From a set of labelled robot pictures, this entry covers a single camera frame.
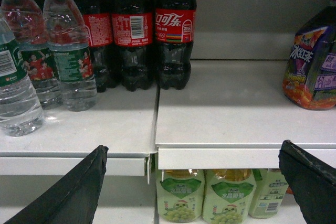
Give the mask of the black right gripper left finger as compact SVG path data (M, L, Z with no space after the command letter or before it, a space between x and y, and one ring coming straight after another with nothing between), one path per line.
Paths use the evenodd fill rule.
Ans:
M108 148L99 145L6 223L93 223L106 173Z

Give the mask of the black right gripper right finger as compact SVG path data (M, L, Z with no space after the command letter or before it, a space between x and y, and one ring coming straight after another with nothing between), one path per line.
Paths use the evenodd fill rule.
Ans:
M278 157L306 223L335 223L335 168L290 140L283 141Z

